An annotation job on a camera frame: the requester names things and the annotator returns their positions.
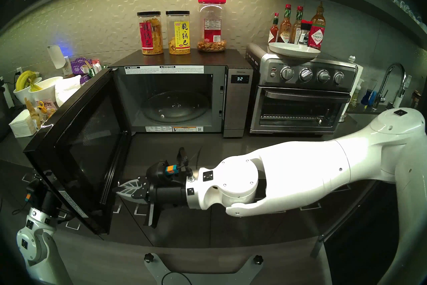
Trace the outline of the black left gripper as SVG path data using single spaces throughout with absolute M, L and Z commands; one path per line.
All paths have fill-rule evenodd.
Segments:
M 46 179 L 43 169 L 34 168 L 36 181 L 34 190 L 34 208 L 51 218 L 63 221 L 67 217 L 67 210 L 61 200 L 53 193 L 50 187 L 42 180 Z

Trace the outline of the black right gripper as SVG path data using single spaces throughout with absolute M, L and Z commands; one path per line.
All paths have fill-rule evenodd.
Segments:
M 116 195 L 122 200 L 139 205 L 148 205 L 144 226 L 156 228 L 160 214 L 166 207 L 188 207 L 186 189 L 184 187 L 159 187 L 145 183 L 145 181 L 145 177 L 129 180 L 120 184 L 116 192 Z M 142 186 L 143 196 L 137 192 Z

